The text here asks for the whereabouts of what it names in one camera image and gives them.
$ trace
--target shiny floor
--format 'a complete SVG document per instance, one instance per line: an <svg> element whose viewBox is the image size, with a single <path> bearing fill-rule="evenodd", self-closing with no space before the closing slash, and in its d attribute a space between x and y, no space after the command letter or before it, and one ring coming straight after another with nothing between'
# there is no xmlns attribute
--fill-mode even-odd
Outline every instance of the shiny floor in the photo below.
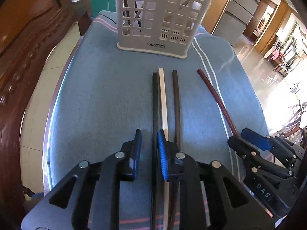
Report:
<svg viewBox="0 0 307 230"><path fill-rule="evenodd" d="M47 59L25 112L20 139L21 179L23 185L35 193L43 191L42 146L50 101L79 38L78 25L74 24ZM282 75L273 71L273 65L264 60L244 36L234 46L234 51L260 100L273 134L291 118L293 110L288 107L297 104L297 99Z"/></svg>
<svg viewBox="0 0 307 230"><path fill-rule="evenodd" d="M289 107L298 104L297 97L291 93L287 78L276 73L273 64L265 60L245 36L240 37L234 51L261 103L270 135L274 135L293 116L293 109Z"/></svg>

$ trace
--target pink stripe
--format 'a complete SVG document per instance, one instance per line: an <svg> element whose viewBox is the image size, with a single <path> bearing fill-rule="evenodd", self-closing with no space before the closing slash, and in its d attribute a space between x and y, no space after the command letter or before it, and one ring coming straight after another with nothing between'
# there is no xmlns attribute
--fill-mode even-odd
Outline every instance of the pink stripe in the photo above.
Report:
<svg viewBox="0 0 307 230"><path fill-rule="evenodd" d="M156 219L163 219L163 215L157 215ZM119 224L130 224L130 223L137 223L137 222L145 222L145 221L150 221L150 218L139 218L139 219L134 219L134 220L120 220Z"/></svg>
<svg viewBox="0 0 307 230"><path fill-rule="evenodd" d="M107 22L106 22L104 19L102 19L102 18L96 17L95 20L101 20L101 21L103 21L105 24L107 24L108 26L110 26L110 27L112 27L112 28L114 28L114 29L117 29L117 27L112 26L111 24L107 23Z"/></svg>
<svg viewBox="0 0 307 230"><path fill-rule="evenodd" d="M198 36L198 35L200 35L200 34L202 34L202 35L203 35L204 33L197 33L197 34L196 34L194 37L196 37L196 36Z"/></svg>
<svg viewBox="0 0 307 230"><path fill-rule="evenodd" d="M265 158L265 160L269 160L270 159L270 157L272 158L272 160L273 160L273 155L272 154L269 154L266 158Z"/></svg>
<svg viewBox="0 0 307 230"><path fill-rule="evenodd" d="M145 222L145 221L150 221L150 218L141 218L141 219L134 219L134 220L120 220L119 224L130 224L130 223Z"/></svg>
<svg viewBox="0 0 307 230"><path fill-rule="evenodd" d="M94 20L93 22L98 22L98 23L100 23L101 25L107 27L109 30L111 30L111 31L113 31L113 32L115 32L115 33L117 33L117 31L115 31L114 29L112 29L112 28L108 27L107 25L103 24L101 21L96 21L96 20Z"/></svg>

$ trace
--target wooden chair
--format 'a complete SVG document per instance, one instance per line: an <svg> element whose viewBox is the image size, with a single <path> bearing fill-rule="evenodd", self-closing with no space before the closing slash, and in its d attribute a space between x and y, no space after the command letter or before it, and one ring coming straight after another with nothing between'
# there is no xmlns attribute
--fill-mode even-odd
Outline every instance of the wooden chair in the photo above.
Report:
<svg viewBox="0 0 307 230"><path fill-rule="evenodd" d="M0 212L18 225L25 215L22 118L50 51L75 21L84 35L91 6L90 0L0 0L0 5Z"/></svg>

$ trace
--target blue tablecloth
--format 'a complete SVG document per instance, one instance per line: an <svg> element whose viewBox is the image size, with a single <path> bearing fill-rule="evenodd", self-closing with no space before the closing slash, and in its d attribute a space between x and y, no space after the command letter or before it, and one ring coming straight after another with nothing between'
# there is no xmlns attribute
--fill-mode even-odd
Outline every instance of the blue tablecloth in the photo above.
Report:
<svg viewBox="0 0 307 230"><path fill-rule="evenodd" d="M248 127L267 135L260 103L231 45L199 28L186 59L121 51L116 14L102 11L86 32L62 83L50 126L50 187L79 161L104 160L142 131L138 179L122 182L121 229L147 229L151 200L152 74L164 68L169 139L174 140L172 71L178 71L182 151L200 162L219 160L237 179L244 178L242 160L230 152L231 131L213 96L197 74L201 68L219 87L238 130ZM158 198L161 214L162 199ZM161 217L157 228L162 227Z"/></svg>

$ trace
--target hanging clothes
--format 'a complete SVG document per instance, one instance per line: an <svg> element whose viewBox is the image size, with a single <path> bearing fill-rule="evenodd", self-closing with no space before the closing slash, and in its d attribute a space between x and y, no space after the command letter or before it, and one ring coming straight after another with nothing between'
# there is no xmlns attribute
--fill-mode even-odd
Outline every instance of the hanging clothes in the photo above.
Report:
<svg viewBox="0 0 307 230"><path fill-rule="evenodd" d="M268 56L276 50L276 46L272 46L271 49L264 55L264 58L268 58Z"/></svg>
<svg viewBox="0 0 307 230"><path fill-rule="evenodd" d="M281 50L281 48L282 48L282 43L281 43L281 41L278 43L278 45L277 45L277 47L276 47L276 49L278 50L278 51L280 51Z"/></svg>
<svg viewBox="0 0 307 230"><path fill-rule="evenodd" d="M277 57L279 56L280 52L276 49L274 52L273 52L274 56L272 58L272 60L276 60Z"/></svg>

